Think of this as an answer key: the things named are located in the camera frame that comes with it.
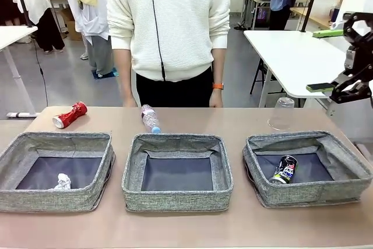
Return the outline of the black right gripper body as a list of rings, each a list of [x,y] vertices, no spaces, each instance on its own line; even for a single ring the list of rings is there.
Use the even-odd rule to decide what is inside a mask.
[[[372,64],[372,37],[349,39],[350,46],[346,51],[345,71],[355,75]]]

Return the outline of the person's left hand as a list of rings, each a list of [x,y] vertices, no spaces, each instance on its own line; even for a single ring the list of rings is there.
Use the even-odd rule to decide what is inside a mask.
[[[209,100],[209,107],[211,108],[222,108],[223,107],[221,89],[213,89],[210,100]]]

